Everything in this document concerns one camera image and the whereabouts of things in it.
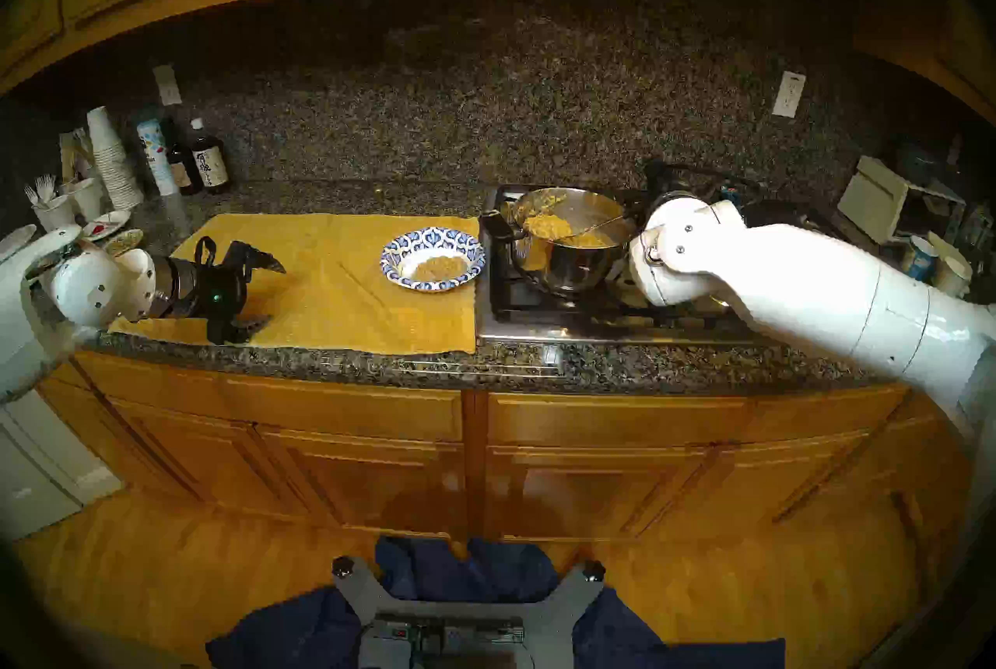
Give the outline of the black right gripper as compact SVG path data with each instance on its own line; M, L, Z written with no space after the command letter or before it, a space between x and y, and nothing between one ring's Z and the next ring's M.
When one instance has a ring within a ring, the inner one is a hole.
M645 178L646 209L656 209L678 198L697 198L692 180L704 177L704 169L700 167L667 163L664 160L644 160L642 173Z

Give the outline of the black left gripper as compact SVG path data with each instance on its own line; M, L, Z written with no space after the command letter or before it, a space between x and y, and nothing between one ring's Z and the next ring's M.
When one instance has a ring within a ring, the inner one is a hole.
M283 265L270 253L247 242L232 242L226 251L226 263L193 263L194 283L185 297L185 317L208 320L208 341L214 345L248 343L272 320L263 316L237 319L248 297L247 279L257 269L286 274Z

